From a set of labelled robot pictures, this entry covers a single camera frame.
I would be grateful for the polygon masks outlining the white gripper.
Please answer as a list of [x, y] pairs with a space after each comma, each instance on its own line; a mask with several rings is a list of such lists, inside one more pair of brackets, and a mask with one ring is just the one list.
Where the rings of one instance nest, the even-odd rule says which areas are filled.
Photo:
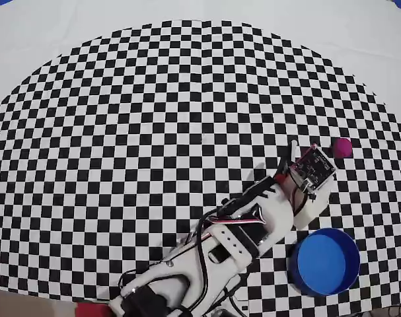
[[[298, 146], [297, 140], [291, 140], [286, 146], [285, 152], [281, 156], [278, 164], [277, 173], [287, 174], [289, 168], [295, 162], [295, 152]], [[294, 214], [294, 227], [298, 230], [306, 228], [315, 218], [317, 218], [329, 204], [331, 189], [321, 188], [315, 192], [303, 193], [299, 188], [295, 188], [291, 194], [291, 204]]]

